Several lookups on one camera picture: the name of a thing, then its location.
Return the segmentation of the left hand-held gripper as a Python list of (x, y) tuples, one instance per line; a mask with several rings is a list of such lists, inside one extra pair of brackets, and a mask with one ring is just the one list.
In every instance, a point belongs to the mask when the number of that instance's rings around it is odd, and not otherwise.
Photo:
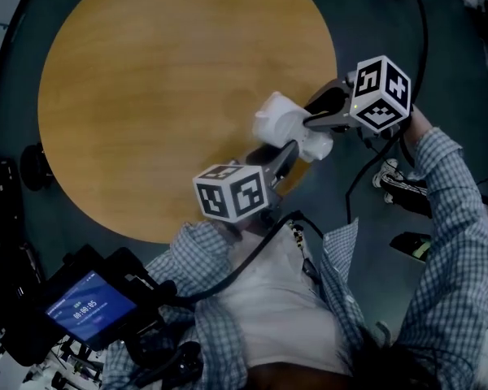
[(217, 164), (193, 178), (203, 215), (239, 223), (272, 207), (276, 187), (298, 159), (298, 142), (283, 147), (262, 144), (239, 158), (239, 164)]

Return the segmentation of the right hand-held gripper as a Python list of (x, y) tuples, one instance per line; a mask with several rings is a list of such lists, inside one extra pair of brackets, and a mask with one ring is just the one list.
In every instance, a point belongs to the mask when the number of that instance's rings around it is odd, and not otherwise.
[(410, 78), (387, 56), (361, 61), (312, 96), (304, 107), (312, 116), (303, 125), (314, 132), (362, 126), (380, 134), (409, 117), (410, 89)]

